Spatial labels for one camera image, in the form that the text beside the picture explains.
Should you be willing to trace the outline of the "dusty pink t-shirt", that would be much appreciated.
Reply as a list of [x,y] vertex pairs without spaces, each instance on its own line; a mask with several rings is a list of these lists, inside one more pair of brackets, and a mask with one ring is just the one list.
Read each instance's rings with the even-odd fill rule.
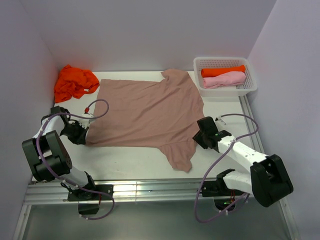
[[203,107],[183,70],[167,69],[159,82],[102,79],[86,145],[157,148],[173,169],[189,172]]

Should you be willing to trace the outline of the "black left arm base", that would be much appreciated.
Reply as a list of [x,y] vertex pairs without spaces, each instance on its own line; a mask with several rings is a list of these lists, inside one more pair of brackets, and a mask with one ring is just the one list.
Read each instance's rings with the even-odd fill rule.
[[84,188],[99,193],[72,189],[65,183],[61,183],[60,185],[68,190],[67,201],[77,202],[78,213],[89,217],[98,213],[102,201],[111,201],[114,193],[114,186],[112,184],[95,184],[93,180],[89,180]]

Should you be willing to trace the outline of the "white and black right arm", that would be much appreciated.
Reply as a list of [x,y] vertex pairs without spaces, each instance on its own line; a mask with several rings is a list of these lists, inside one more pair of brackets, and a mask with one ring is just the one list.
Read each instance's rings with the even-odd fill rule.
[[246,173],[229,168],[215,180],[204,180],[200,194],[217,197],[250,194],[263,207],[269,207],[294,191],[283,160],[276,154],[266,155],[239,141],[226,130],[219,130],[220,118],[204,117],[197,121],[199,131],[193,140],[203,149],[213,149],[240,164]]

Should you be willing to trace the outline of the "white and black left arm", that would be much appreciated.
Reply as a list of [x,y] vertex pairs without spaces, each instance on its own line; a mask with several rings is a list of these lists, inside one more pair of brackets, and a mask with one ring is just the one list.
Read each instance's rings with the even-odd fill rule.
[[42,117],[39,131],[22,142],[22,149],[33,177],[38,182],[60,181],[71,193],[80,194],[86,200],[96,197],[98,188],[92,177],[73,166],[71,157],[61,136],[66,136],[75,145],[84,145],[93,115],[88,109],[82,116],[71,118],[70,112],[60,106],[50,109]]

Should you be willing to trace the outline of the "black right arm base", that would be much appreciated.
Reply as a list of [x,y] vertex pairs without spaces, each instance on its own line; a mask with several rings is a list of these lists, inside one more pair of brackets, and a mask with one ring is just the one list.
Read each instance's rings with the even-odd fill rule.
[[203,198],[214,198],[214,205],[222,211],[236,200],[236,197],[240,197],[244,194],[242,191],[220,188],[218,180],[205,181],[201,187],[200,194]]

